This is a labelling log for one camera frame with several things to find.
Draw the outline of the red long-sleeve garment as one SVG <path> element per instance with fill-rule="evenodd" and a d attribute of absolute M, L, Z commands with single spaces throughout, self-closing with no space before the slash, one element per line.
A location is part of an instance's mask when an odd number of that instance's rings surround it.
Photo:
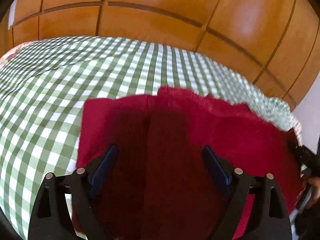
<path fill-rule="evenodd" d="M 203 147 L 247 174 L 273 174 L 292 211 L 302 188 L 287 146 L 295 139 L 293 130 L 279 130 L 244 103 L 162 87 L 156 96 L 87 100 L 76 165 L 116 146 L 117 162 L 93 202 L 112 237 L 205 239 L 228 199 L 204 164 Z"/>

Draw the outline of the green white checkered bedspread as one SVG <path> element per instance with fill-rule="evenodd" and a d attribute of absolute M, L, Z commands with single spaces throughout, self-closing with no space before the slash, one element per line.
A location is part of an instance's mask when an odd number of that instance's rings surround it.
<path fill-rule="evenodd" d="M 284 131 L 298 124 L 285 101 L 200 53 L 121 37 L 35 41 L 1 68 L 1 210 L 22 239 L 44 175 L 75 169 L 84 102 L 161 86 L 246 103 Z"/>

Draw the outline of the floral patterned pillow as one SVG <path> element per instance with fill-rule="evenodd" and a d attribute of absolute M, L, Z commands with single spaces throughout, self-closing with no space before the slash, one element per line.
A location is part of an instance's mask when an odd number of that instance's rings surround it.
<path fill-rule="evenodd" d="M 2 68 L 8 61 L 10 61 L 13 57 L 15 57 L 22 49 L 31 45 L 33 41 L 24 42 L 10 49 L 7 53 L 5 53 L 0 59 L 0 68 Z"/>

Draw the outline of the wooden panelled wardrobe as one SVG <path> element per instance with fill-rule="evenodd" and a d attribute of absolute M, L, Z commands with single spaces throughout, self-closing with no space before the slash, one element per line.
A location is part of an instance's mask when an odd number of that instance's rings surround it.
<path fill-rule="evenodd" d="M 207 55 L 295 108 L 319 74 L 308 0 L 8 0 L 1 53 L 59 36 L 112 36 Z"/>

